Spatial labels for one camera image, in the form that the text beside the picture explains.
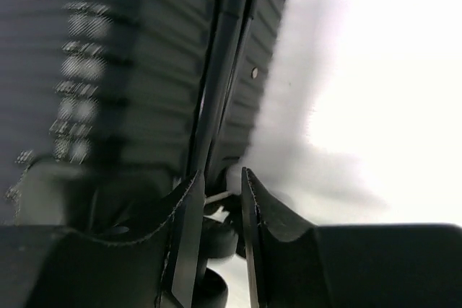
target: black plastic part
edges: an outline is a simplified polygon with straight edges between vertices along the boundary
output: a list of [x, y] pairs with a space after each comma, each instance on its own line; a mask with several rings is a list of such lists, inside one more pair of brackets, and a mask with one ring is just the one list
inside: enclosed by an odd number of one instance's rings
[[190, 307], [203, 205], [196, 174], [145, 203], [124, 233], [1, 227], [0, 307]]
[[216, 34], [204, 79], [203, 107], [196, 127], [191, 170], [205, 170], [219, 127], [228, 81], [241, 36], [246, 0], [220, 0]]
[[228, 287], [223, 278], [207, 268], [203, 281], [194, 291], [193, 308], [225, 308]]
[[[217, 286], [218, 280], [212, 280], [209, 283], [211, 279], [218, 275], [216, 273], [211, 274], [210, 269], [207, 268], [207, 263], [209, 259], [230, 258], [236, 252], [236, 244], [237, 233], [230, 225], [204, 217], [194, 287], [196, 301], [205, 304], [204, 302], [209, 302], [212, 296], [225, 296], [225, 299], [227, 298], [227, 290], [223, 292], [222, 285]], [[215, 306], [206, 305], [205, 307], [214, 308]]]
[[243, 229], [243, 213], [231, 211], [225, 219], [225, 224], [230, 225], [237, 233], [236, 254], [245, 259], [245, 240]]
[[[222, 184], [221, 172], [235, 164], [250, 143], [285, 3], [285, 0], [248, 1], [240, 52], [227, 88], [227, 100], [220, 110], [219, 132], [209, 153], [207, 191]], [[253, 78], [255, 68], [258, 76]]]
[[252, 307], [462, 307], [457, 226], [315, 226], [248, 169], [242, 201]]

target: gray ribbed surface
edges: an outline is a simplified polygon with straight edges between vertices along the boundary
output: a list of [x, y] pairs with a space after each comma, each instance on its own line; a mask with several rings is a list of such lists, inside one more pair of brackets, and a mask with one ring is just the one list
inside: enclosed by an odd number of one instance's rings
[[0, 188], [27, 150], [181, 175], [214, 3], [0, 0]]
[[[285, 0], [257, 0], [244, 61], [225, 118], [218, 156], [238, 159], [244, 155], [263, 96], [269, 64], [282, 18]], [[252, 71], [258, 69], [253, 79]]]

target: white background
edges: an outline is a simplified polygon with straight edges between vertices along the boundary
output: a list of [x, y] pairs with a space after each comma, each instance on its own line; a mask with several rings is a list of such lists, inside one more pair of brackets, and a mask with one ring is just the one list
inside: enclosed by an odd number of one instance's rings
[[[462, 225], [461, 8], [287, 0], [242, 164], [318, 224]], [[239, 172], [229, 176], [234, 189]], [[249, 307], [245, 263], [214, 267], [229, 307]]]

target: caster wheel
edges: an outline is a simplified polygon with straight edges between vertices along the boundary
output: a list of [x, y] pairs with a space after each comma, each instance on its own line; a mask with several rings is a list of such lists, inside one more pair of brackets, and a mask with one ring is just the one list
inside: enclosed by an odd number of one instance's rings
[[236, 254], [245, 259], [245, 241], [243, 234], [242, 212], [233, 212], [226, 219], [224, 224], [231, 226], [237, 232]]
[[237, 233], [229, 224], [204, 218], [201, 249], [208, 259], [225, 259], [235, 254]]
[[218, 274], [207, 268], [201, 283], [194, 288], [193, 308], [225, 308], [228, 286]]

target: bolt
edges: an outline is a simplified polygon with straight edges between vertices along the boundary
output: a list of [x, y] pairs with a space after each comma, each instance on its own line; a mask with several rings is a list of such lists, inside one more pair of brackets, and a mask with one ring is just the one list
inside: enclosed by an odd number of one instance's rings
[[253, 68], [252, 70], [252, 78], [256, 79], [258, 76], [258, 68]]

